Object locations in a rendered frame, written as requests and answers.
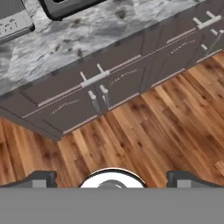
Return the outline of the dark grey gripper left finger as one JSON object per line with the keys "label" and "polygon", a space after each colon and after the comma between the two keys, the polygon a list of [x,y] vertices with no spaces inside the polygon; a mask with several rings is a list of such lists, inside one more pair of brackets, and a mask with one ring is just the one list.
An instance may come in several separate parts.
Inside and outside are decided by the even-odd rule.
{"label": "dark grey gripper left finger", "polygon": [[18,181],[0,185],[0,188],[55,188],[57,186],[56,178],[56,171],[34,171]]}

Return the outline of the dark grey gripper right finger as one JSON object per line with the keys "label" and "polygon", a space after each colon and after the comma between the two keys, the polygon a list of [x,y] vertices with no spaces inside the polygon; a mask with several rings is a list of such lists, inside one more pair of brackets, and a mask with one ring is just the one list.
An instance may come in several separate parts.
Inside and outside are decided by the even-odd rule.
{"label": "dark grey gripper right finger", "polygon": [[213,182],[196,177],[189,171],[168,171],[166,177],[166,186],[172,188],[220,187],[220,185]]}

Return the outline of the round white and black object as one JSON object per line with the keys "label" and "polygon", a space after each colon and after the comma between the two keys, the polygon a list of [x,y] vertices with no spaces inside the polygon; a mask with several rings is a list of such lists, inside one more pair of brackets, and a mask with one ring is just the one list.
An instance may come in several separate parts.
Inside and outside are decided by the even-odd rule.
{"label": "round white and black object", "polygon": [[146,183],[134,172],[117,167],[109,167],[92,172],[79,188],[146,188]]}

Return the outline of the grey cupboard door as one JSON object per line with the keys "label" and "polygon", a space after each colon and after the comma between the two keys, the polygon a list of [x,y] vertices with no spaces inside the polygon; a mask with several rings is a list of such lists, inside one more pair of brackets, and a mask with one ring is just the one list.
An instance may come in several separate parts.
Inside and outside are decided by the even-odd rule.
{"label": "grey cupboard door", "polygon": [[203,39],[201,40],[199,46],[196,49],[196,52],[194,53],[191,60],[187,64],[188,67],[192,67],[198,62],[200,62],[201,60],[203,60],[204,58],[210,57],[224,49],[224,37],[223,37],[220,40],[220,42],[215,46],[213,51],[209,53],[208,55],[205,55],[205,51],[200,47],[200,45],[204,44],[205,46],[209,47],[212,44],[212,42],[215,40],[215,36],[211,33],[211,30],[205,33]]}
{"label": "grey cupboard door", "polygon": [[88,92],[84,92],[71,94],[63,103],[54,105],[52,111],[45,115],[44,121],[66,134],[97,115]]}
{"label": "grey cupboard door", "polygon": [[117,69],[107,78],[103,79],[100,85],[103,85],[108,90],[109,109],[112,109],[120,102],[126,101],[129,97],[138,94],[143,77],[144,66],[136,62]]}
{"label": "grey cupboard door", "polygon": [[199,43],[200,37],[193,34],[161,49],[150,70],[149,86],[185,68]]}

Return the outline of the wide grey drawer front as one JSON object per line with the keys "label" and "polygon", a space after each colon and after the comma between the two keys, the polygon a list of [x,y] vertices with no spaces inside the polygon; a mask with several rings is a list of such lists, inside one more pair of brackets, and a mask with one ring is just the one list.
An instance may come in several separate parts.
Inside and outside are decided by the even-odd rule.
{"label": "wide grey drawer front", "polygon": [[124,38],[35,80],[22,93],[38,106],[83,82],[81,73],[84,73],[87,79],[97,75],[100,72],[97,64],[103,70],[109,70],[137,56],[141,52],[142,41],[140,36]]}
{"label": "wide grey drawer front", "polygon": [[194,28],[196,24],[193,22],[193,18],[197,18],[201,22],[206,21],[206,11],[207,8],[200,9],[192,7],[163,21],[161,23],[160,39],[157,47],[166,46],[168,40]]}

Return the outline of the grey toaster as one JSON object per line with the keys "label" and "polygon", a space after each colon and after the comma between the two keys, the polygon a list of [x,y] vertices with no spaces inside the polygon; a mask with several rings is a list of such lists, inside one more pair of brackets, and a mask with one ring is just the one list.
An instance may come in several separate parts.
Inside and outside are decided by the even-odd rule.
{"label": "grey toaster", "polygon": [[0,0],[0,45],[34,30],[22,0]]}

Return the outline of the black sink basin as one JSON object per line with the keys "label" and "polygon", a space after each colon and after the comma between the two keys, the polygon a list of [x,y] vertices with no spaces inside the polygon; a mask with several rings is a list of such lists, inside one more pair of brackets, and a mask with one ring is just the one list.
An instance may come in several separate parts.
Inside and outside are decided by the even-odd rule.
{"label": "black sink basin", "polygon": [[38,0],[45,14],[52,21],[61,21],[79,11],[93,7],[106,0]]}

